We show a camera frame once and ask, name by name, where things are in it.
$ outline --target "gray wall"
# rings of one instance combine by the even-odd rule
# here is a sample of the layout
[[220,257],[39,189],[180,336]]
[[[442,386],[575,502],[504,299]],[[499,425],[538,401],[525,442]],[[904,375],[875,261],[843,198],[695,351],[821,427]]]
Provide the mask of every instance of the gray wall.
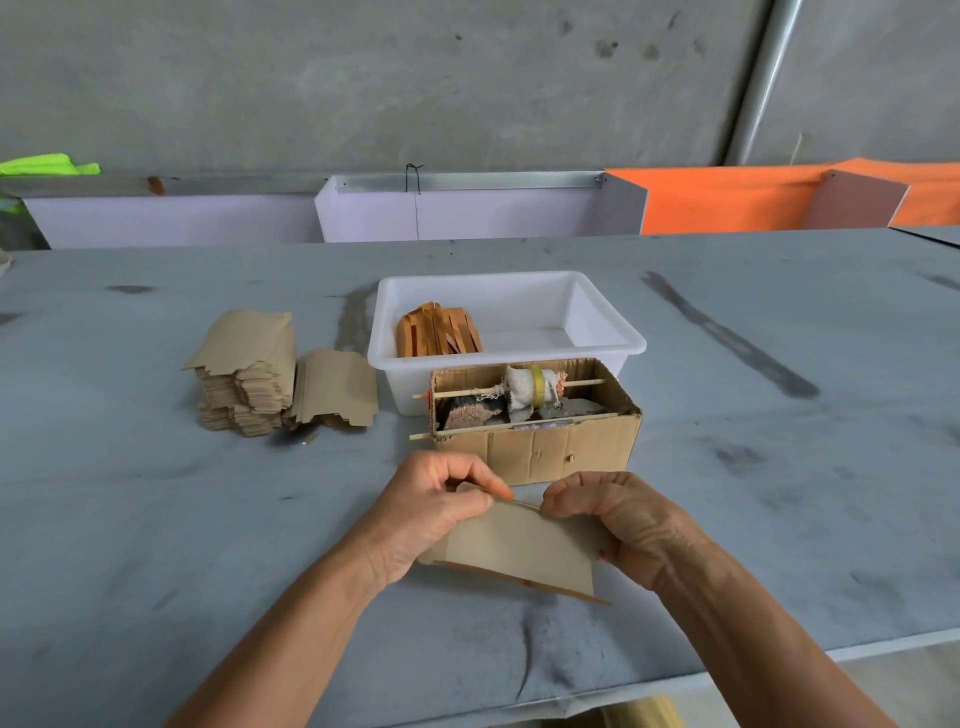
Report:
[[960,159],[960,2],[804,0],[746,161]]
[[0,0],[0,158],[147,173],[718,163],[768,5]]

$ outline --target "metal pipe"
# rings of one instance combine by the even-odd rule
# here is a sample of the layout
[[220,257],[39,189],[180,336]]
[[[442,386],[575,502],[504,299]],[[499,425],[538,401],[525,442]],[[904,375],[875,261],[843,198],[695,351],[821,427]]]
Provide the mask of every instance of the metal pipe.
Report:
[[776,0],[770,10],[770,19],[763,31],[763,40],[756,54],[756,63],[750,74],[743,104],[736,117],[736,126],[727,150],[724,163],[730,165],[746,164],[754,149],[756,135],[760,129],[763,114],[770,104],[774,85],[783,66],[790,37],[793,36],[804,0]]

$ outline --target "wooden stick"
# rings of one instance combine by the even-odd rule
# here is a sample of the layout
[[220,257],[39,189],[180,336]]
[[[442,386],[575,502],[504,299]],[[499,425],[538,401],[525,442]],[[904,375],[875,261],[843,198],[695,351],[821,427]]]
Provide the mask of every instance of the wooden stick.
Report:
[[[514,429],[521,425],[546,425],[547,423],[580,423],[585,420],[606,420],[609,417],[619,417],[617,412],[601,412],[597,415],[577,415],[575,417],[555,417],[552,420],[527,420],[523,423],[503,423],[502,425],[480,425],[479,427],[458,427],[457,429],[442,429],[436,433],[440,436],[459,435],[462,432],[496,432],[500,429]],[[418,432],[411,435],[411,440],[429,440],[431,433]]]
[[[567,387],[589,387],[593,384],[603,384],[605,379],[580,379],[579,381],[566,381],[564,382],[564,389]],[[464,397],[466,395],[488,395],[496,387],[481,387],[480,389],[457,389],[453,392],[434,392],[434,400],[445,400],[448,397]],[[425,400],[426,395],[421,392],[414,395],[415,400]]]

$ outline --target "black wire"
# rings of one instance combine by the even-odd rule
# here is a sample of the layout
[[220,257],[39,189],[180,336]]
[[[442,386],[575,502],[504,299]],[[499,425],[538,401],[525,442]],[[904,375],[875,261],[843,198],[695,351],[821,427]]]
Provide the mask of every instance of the black wire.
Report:
[[407,181],[409,180],[410,170],[412,169],[414,172],[417,173],[417,194],[418,195],[420,194],[420,168],[422,166],[423,166],[422,164],[417,165],[417,164],[412,164],[410,162],[407,162],[407,166],[403,170],[403,191],[404,192],[408,190]]

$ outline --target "person's right hand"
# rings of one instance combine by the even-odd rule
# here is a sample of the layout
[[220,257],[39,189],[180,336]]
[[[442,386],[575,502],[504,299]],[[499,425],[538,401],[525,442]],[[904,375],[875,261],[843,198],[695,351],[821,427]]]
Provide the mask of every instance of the person's right hand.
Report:
[[619,541],[604,558],[650,590],[676,549],[709,543],[683,508],[633,473],[569,475],[543,492],[540,512],[552,518],[599,516]]

